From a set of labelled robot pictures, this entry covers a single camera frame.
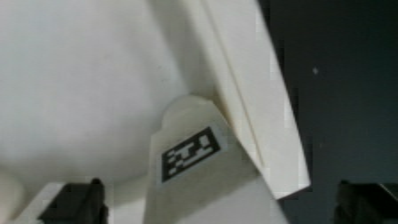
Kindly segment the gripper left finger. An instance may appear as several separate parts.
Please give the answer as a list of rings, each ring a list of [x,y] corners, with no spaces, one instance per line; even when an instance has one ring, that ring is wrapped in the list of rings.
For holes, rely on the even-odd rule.
[[[98,178],[63,186],[38,220],[43,224],[109,224],[105,185]]]

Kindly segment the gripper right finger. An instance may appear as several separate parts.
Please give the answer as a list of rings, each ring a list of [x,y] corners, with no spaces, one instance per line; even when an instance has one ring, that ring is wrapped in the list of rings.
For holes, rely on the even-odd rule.
[[[340,182],[335,224],[398,224],[398,183]]]

